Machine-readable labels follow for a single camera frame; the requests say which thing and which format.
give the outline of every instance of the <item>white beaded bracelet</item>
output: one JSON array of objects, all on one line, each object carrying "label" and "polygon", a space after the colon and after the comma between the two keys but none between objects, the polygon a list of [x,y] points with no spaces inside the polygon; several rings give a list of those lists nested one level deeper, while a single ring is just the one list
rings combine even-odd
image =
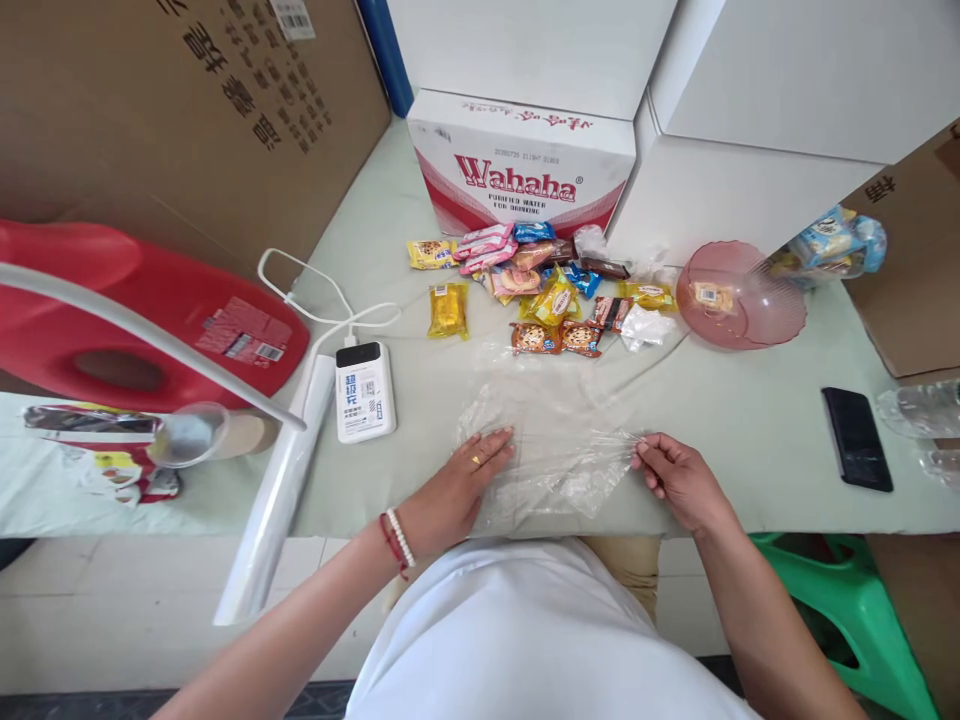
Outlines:
[{"label": "white beaded bracelet", "polygon": [[400,543],[400,549],[403,551],[403,558],[407,561],[407,567],[416,567],[417,561],[414,559],[413,553],[410,552],[410,546],[407,544],[407,538],[404,536],[403,530],[400,529],[400,521],[397,520],[396,510],[394,508],[388,508],[387,517],[393,526],[393,532],[397,535],[397,542]]}]

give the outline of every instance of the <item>green stool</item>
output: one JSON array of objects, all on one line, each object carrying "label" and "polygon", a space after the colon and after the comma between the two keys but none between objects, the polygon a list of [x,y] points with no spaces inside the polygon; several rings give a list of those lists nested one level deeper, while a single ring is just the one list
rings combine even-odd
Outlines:
[{"label": "green stool", "polygon": [[[830,664],[847,687],[907,720],[939,718],[865,540],[823,536],[835,560],[831,564],[777,547],[782,533],[750,537],[787,592],[802,603],[800,614],[825,652],[825,646],[846,650],[848,657],[828,655],[836,658]],[[837,631],[845,643],[836,642]]]}]

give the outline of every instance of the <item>white tile floor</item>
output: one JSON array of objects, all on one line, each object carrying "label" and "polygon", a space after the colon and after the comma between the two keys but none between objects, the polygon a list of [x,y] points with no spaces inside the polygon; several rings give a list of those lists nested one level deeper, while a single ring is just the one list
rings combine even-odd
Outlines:
[{"label": "white tile floor", "polygon": [[[40,540],[0,572],[0,695],[179,687],[243,627],[211,625],[237,538]],[[279,602],[345,541],[291,538]],[[660,553],[660,632],[695,655],[727,652],[693,541]],[[383,623],[375,599],[316,680],[354,678]]]}]

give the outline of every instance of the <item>white shirt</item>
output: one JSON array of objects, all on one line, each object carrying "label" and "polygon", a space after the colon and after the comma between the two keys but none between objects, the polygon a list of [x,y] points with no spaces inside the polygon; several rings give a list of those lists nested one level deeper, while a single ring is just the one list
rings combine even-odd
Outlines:
[{"label": "white shirt", "polygon": [[583,543],[471,540],[387,617],[351,719],[757,718]]}]

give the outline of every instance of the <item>white power bank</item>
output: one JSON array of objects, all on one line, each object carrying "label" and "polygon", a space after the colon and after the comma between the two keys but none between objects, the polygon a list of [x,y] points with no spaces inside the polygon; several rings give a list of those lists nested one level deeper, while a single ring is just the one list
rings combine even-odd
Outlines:
[{"label": "white power bank", "polygon": [[358,443],[397,428],[386,345],[364,343],[337,350],[337,437]]}]

